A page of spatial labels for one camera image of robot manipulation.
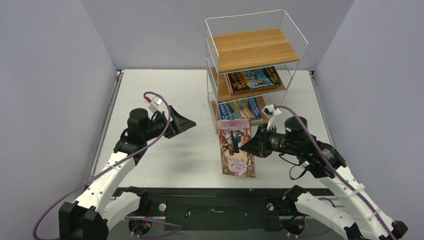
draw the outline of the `book cover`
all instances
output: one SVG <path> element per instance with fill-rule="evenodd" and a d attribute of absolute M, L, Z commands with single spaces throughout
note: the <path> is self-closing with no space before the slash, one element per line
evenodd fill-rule
<path fill-rule="evenodd" d="M 240 147 L 252 139 L 248 119 L 218 121 L 219 148 L 222 174 L 238 177 L 255 177 L 255 159 Z"/>
<path fill-rule="evenodd" d="M 222 120 L 250 119 L 252 124 L 262 123 L 263 117 L 256 97 L 222 103 L 219 114 Z"/>
<path fill-rule="evenodd" d="M 245 92 L 259 92 L 280 87 L 282 81 L 275 67 L 263 67 L 227 74 L 228 86 L 232 95 Z"/>

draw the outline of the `tabletop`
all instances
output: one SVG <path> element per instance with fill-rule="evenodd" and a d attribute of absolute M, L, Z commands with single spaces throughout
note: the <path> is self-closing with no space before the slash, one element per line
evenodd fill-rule
<path fill-rule="evenodd" d="M 123 179 L 120 187 L 144 188 L 326 188 L 308 172 L 290 180 L 289 163 L 277 153 L 267 158 L 255 157 L 256 177 L 223 175 L 218 135 L 208 105 L 206 70 L 126 69 L 110 116 L 95 173 L 107 163 L 127 119 L 135 108 L 148 109 L 143 99 L 147 91 L 162 95 L 182 116 L 197 126 L 172 139 L 162 138 L 150 147 L 138 165 Z M 309 131 L 318 140 L 330 143 L 328 131 L 308 71 L 297 71 L 284 97 L 284 105 L 306 118 Z M 267 104 L 279 104 L 281 92 L 265 97 Z M 284 121 L 291 113 L 282 109 L 274 119 L 277 131 L 284 132 Z M 295 157 L 287 159 L 296 162 Z M 293 169 L 297 176 L 302 169 Z"/>

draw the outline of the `illustration on book cover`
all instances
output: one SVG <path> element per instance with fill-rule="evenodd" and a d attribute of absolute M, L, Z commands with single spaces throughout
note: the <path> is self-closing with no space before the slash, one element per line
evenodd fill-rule
<path fill-rule="evenodd" d="M 222 173 L 238 177 L 255 177 L 255 159 L 240 147 L 252 139 L 249 119 L 218 121 Z"/>

